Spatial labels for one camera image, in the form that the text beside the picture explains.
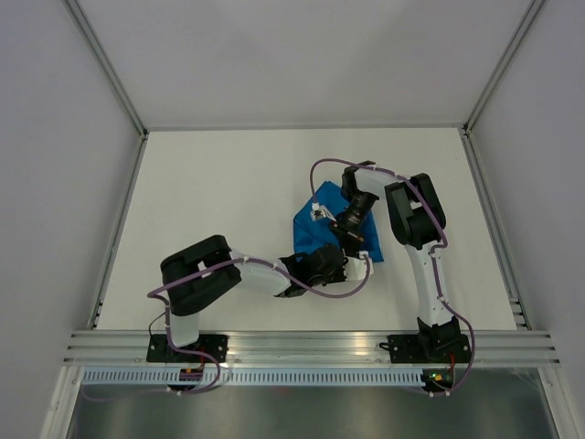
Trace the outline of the blue cloth napkin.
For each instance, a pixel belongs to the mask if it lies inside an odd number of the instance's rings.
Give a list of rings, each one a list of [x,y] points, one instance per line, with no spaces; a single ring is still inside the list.
[[[324,204],[335,216],[349,206],[349,202],[342,197],[341,188],[331,181],[325,181],[316,189],[315,195],[318,201]],[[335,235],[328,229],[329,220],[312,221],[311,211],[312,201],[309,200],[292,220],[293,249],[295,253],[312,253],[327,243],[339,246]],[[360,232],[364,235],[365,240],[361,249],[368,252],[373,262],[384,262],[377,226],[372,213],[367,214],[364,223],[360,227]]]

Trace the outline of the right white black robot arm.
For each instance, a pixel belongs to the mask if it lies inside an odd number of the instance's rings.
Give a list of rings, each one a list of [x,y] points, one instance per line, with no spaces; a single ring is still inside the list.
[[[450,309],[440,250],[447,245],[446,217],[431,177],[425,173],[400,177],[376,167],[371,161],[345,168],[341,194],[349,205],[329,226],[342,250],[356,256],[365,240],[363,223],[374,204],[387,204],[395,239],[409,256],[419,298],[417,351],[428,361],[449,354],[468,353],[468,338],[460,319]]]

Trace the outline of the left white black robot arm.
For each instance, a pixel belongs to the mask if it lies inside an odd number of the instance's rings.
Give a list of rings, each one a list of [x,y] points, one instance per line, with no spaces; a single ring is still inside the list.
[[[309,287],[343,282],[347,263],[334,244],[266,264],[251,262],[231,249],[222,235],[168,256],[160,264],[163,284],[169,287],[167,350],[178,361],[194,359],[199,351],[199,314],[236,287],[294,298]]]

